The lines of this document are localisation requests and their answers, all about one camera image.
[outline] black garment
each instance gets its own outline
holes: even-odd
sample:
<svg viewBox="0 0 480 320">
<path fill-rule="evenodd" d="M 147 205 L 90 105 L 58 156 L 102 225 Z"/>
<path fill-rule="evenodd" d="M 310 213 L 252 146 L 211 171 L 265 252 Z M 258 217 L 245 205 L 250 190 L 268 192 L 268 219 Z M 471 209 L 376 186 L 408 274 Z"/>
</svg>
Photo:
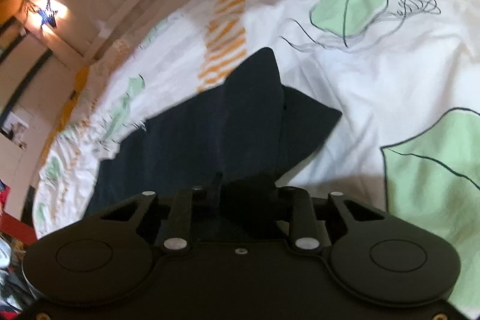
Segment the black garment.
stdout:
<svg viewBox="0 0 480 320">
<path fill-rule="evenodd" d="M 100 163 L 85 216 L 146 190 L 161 196 L 258 174 L 278 179 L 321 146 L 341 113 L 282 86 L 270 48 L 225 80 L 145 122 Z"/>
</svg>

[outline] white wall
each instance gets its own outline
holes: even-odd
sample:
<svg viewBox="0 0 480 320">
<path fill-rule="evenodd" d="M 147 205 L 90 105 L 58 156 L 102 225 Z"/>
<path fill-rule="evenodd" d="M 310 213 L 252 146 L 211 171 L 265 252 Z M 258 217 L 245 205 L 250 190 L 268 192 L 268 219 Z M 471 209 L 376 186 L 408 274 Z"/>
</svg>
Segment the white wall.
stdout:
<svg viewBox="0 0 480 320">
<path fill-rule="evenodd" d="M 28 34 L 0 65 L 0 102 L 7 102 L 28 70 L 47 50 L 32 34 Z M 10 141 L 4 136 L 0 141 L 0 178 L 11 191 L 5 211 L 20 219 L 28 187 L 37 175 L 38 160 L 50 132 L 57 123 L 64 103 L 74 89 L 75 72 L 68 69 L 55 56 L 51 56 L 30 82 L 20 97 L 13 112 L 30 117 L 29 128 L 23 136 L 26 150 L 20 152 L 13 147 L 3 148 Z"/>
</svg>

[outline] black line drawing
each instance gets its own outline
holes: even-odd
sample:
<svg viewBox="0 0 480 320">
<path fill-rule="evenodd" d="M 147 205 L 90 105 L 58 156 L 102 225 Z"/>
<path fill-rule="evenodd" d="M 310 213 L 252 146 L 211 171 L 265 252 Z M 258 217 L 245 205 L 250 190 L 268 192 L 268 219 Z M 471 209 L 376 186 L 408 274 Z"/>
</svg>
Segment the black line drawing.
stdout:
<svg viewBox="0 0 480 320">
<path fill-rule="evenodd" d="M 308 42 L 294 43 L 282 33 L 279 37 L 299 52 L 310 52 L 320 46 L 356 53 L 378 45 L 413 16 L 442 13 L 437 0 L 398 0 L 397 4 L 398 10 L 389 11 L 389 0 L 320 0 L 310 9 L 310 23 L 322 32 L 321 36 L 314 38 L 296 19 L 286 19 L 279 31 L 300 28 Z M 370 28 L 379 24 L 385 25 L 386 33 L 366 40 Z"/>
</svg>

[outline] brass screw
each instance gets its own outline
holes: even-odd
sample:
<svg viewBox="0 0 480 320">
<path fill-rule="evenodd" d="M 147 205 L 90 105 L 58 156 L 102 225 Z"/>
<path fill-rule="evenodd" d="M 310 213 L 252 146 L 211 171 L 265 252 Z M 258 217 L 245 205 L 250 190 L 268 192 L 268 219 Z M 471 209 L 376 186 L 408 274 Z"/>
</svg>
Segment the brass screw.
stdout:
<svg viewBox="0 0 480 320">
<path fill-rule="evenodd" d="M 444 313 L 439 313 L 438 315 L 435 315 L 431 320 L 448 320 L 448 317 Z"/>
<path fill-rule="evenodd" d="M 46 313 L 39 313 L 35 319 L 36 320 L 51 320 L 50 316 L 47 315 Z"/>
</svg>

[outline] white bedding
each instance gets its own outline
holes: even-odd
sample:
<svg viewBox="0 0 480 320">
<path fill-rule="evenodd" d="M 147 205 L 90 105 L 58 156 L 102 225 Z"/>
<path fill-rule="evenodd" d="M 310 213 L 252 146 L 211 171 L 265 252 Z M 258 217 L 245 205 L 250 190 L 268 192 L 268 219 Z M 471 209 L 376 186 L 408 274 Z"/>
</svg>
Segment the white bedding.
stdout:
<svg viewBox="0 0 480 320">
<path fill-rule="evenodd" d="M 91 67 L 71 126 L 54 140 L 40 172 L 33 216 L 39 236 L 81 219 L 99 161 L 114 157 L 116 142 L 201 86 L 222 81 L 218 69 L 211 83 L 212 77 L 199 77 L 216 2 L 192 0 L 162 21 L 111 75 L 90 121 L 81 124 L 113 60 L 106 56 Z M 480 112 L 480 0 L 339 2 L 245 0 L 239 22 L 245 43 L 229 67 L 269 46 L 283 84 L 343 113 L 325 147 L 282 184 L 317 196 L 349 186 L 351 194 L 385 209 L 380 148 L 419 134 L 452 107 Z M 327 22 L 315 19 L 316 6 L 331 11 Z M 119 126 L 112 128 L 113 120 Z M 105 140 L 109 129 L 113 136 Z M 480 314 L 476 307 L 462 310 L 472 318 Z"/>
</svg>

